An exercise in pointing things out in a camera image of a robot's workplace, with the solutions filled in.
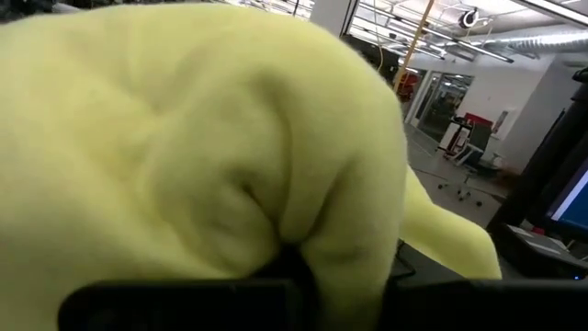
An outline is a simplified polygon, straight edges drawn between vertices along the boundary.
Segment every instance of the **floor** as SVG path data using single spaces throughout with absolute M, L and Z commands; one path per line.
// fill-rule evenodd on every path
M 456 188 L 439 189 L 437 186 L 446 182 L 460 183 L 465 179 L 467 172 L 443 158 L 442 153 L 435 150 L 434 140 L 412 127 L 407 128 L 406 131 L 409 163 L 431 200 L 438 206 L 485 227 L 500 207 L 498 198 L 504 198 L 508 192 L 491 182 L 471 179 L 469 185 L 475 188 L 472 190 L 471 197 L 468 200 L 459 201 Z M 475 203 L 478 200 L 482 202 L 480 207 Z M 414 276 L 401 282 L 403 285 L 422 285 L 460 279 L 459 275 L 432 263 L 430 259 L 407 245 L 402 248 L 401 256 L 416 269 Z M 500 262 L 505 279 L 521 278 L 505 261 L 501 259 Z M 396 261 L 393 275 L 399 275 L 408 270 L 402 263 Z

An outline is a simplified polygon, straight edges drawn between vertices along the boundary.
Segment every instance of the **glass wall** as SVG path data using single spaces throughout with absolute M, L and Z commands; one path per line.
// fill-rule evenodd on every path
M 441 142 L 472 80 L 471 76 L 434 73 L 415 115 L 418 119 L 417 128 L 438 143 Z

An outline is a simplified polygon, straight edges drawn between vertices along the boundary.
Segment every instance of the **orange pole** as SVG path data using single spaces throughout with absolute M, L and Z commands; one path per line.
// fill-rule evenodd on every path
M 413 56 L 414 48 L 416 47 L 416 41 L 418 41 L 421 37 L 424 22 L 426 22 L 426 18 L 429 17 L 429 13 L 431 12 L 431 8 L 433 7 L 434 2 L 435 0 L 429 0 L 429 4 L 426 6 L 426 9 L 424 10 L 423 18 L 421 18 L 421 23 L 419 24 L 419 27 L 416 29 L 416 32 L 414 32 L 414 38 L 413 42 L 411 43 L 411 47 L 408 49 L 408 53 L 406 53 L 406 56 L 404 57 L 404 63 L 401 66 L 401 70 L 398 71 L 396 76 L 396 82 L 394 83 L 394 91 L 396 91 L 396 93 L 398 93 L 398 87 L 401 84 L 402 76 L 406 72 L 406 67 L 408 66 L 408 62 L 411 60 L 411 56 Z

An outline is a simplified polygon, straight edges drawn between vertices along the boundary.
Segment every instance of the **white wall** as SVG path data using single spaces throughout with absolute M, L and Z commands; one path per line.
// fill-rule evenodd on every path
M 459 106 L 458 114 L 468 112 L 496 121 L 503 110 L 508 110 L 509 115 L 496 134 L 496 138 L 501 140 L 511 130 L 554 56 L 545 55 L 538 60 L 517 55 L 512 58 L 514 63 L 505 63 L 489 56 L 479 56 L 470 63 L 450 55 L 442 61 L 418 54 L 410 61 L 410 66 L 473 76 L 473 83 Z
M 506 166 L 521 173 L 571 96 L 580 86 L 571 80 L 573 70 L 556 59 L 542 76 L 508 135 L 499 147 Z

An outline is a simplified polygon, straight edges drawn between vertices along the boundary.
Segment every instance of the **ventilation duct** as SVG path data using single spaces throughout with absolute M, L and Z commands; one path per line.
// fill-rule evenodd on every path
M 508 46 L 520 52 L 580 52 L 588 51 L 588 30 L 560 26 L 558 30 L 549 33 L 510 35 L 472 43 L 483 43 L 484 46 L 492 48 Z

